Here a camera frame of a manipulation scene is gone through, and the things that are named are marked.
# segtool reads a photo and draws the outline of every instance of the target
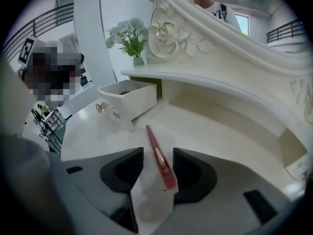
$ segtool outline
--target blurred person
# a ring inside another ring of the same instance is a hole
[[[221,20],[224,20],[226,23],[230,24],[241,32],[235,12],[226,5],[219,2],[213,2],[212,0],[194,0],[194,2],[195,4],[205,9],[207,12]]]

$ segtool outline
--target potted plant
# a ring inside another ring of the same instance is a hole
[[[115,44],[122,44],[119,48],[123,53],[134,58],[134,66],[143,65],[141,52],[146,43],[147,29],[143,26],[142,20],[132,18],[122,21],[108,30],[110,37],[106,40],[108,48],[112,48]]]

